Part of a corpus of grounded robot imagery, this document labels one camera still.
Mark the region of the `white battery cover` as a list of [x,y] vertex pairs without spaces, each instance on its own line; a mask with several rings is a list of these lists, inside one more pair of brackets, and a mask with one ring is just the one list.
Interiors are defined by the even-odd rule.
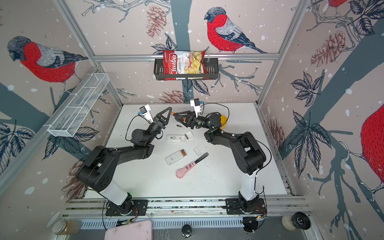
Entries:
[[193,138],[194,135],[193,135],[193,133],[191,131],[189,131],[189,132],[185,133],[185,137],[186,137],[187,140],[189,140],[189,139]]

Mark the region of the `white remote control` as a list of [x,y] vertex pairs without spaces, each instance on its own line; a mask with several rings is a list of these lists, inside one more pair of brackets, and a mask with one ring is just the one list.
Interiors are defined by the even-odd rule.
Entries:
[[185,142],[185,135],[166,135],[166,142]]

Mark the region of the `grey remote battery cover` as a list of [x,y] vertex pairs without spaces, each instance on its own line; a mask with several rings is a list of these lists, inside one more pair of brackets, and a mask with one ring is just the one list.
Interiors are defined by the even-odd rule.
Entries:
[[196,155],[198,155],[198,156],[202,155],[202,151],[201,151],[199,148],[194,148],[194,152],[195,152]]

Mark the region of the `grey remote control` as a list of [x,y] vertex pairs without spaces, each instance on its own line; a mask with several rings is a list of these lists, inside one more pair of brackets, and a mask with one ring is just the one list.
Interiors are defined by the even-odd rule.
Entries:
[[183,159],[186,156],[187,156],[186,151],[184,149],[181,149],[181,150],[178,150],[175,153],[167,156],[165,158],[165,161],[166,161],[167,165],[170,166],[170,165],[178,162],[179,160]]

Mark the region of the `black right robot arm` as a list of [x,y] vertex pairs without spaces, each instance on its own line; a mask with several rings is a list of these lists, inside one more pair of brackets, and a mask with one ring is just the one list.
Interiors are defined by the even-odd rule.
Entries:
[[197,116],[192,111],[172,113],[175,120],[190,129],[204,128],[208,143],[231,149],[235,162],[243,173],[242,185],[239,191],[238,207],[228,206],[227,209],[242,211],[245,214],[267,214],[267,207],[260,194],[257,193],[257,174],[264,167],[266,154],[259,142],[250,132],[243,134],[227,133],[221,129],[224,126],[222,115],[211,113],[207,116]]

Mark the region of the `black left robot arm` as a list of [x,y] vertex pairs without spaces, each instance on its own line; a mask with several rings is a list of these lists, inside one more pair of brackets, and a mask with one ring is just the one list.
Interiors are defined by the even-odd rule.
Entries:
[[171,113],[172,108],[168,107],[155,116],[146,130],[134,130],[130,139],[132,146],[95,147],[76,173],[76,179],[108,200],[118,209],[118,214],[130,214],[135,208],[132,195],[113,180],[116,168],[119,164],[150,157],[154,149],[152,141],[166,128]]

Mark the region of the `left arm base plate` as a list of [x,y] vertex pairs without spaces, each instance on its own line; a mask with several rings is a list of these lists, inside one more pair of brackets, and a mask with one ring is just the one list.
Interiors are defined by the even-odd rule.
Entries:
[[148,207],[148,200],[130,200],[125,201],[118,206],[111,201],[107,201],[106,216],[107,217],[125,217],[125,216],[145,216]]

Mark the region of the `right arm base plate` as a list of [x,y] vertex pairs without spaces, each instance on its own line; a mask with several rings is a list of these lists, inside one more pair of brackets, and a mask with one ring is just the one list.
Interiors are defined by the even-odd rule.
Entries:
[[265,215],[267,207],[264,199],[255,198],[250,201],[244,199],[226,199],[223,207],[228,215]]

